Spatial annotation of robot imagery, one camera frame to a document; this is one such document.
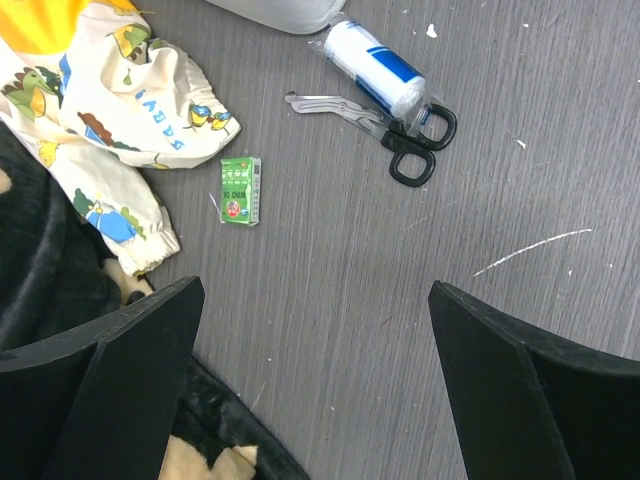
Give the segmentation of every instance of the gray wooden floor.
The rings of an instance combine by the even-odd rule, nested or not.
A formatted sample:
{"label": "gray wooden floor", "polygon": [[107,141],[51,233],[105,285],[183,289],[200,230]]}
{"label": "gray wooden floor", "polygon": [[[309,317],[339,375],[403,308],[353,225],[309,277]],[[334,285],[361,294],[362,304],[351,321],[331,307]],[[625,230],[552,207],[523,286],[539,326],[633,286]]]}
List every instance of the gray wooden floor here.
{"label": "gray wooden floor", "polygon": [[223,156],[264,159],[254,228],[217,221],[219,162],[148,174],[184,249],[152,280],[200,275],[197,353],[314,479],[465,478],[427,308],[436,279],[640,359],[637,0],[350,0],[458,114],[418,190],[372,138],[284,102],[362,99],[306,39],[202,0],[137,3],[242,124]]}

